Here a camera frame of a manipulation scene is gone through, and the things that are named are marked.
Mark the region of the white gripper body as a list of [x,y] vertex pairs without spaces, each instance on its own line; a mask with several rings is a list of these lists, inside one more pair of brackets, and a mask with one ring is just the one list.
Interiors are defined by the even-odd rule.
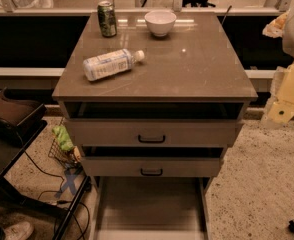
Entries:
[[294,102],[294,62],[276,69],[270,92],[279,101]]

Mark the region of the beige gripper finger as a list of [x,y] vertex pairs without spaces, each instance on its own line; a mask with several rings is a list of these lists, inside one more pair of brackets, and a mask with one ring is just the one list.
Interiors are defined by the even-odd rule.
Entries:
[[276,97],[267,100],[261,123],[265,128],[280,128],[294,117],[294,104]]

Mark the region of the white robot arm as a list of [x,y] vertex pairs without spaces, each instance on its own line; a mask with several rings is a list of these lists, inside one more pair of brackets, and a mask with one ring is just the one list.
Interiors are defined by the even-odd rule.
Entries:
[[[281,37],[283,51],[294,58],[294,4],[263,29],[268,37]],[[262,123],[278,128],[294,117],[294,61],[287,67],[278,66],[274,73],[270,98],[264,108]]]

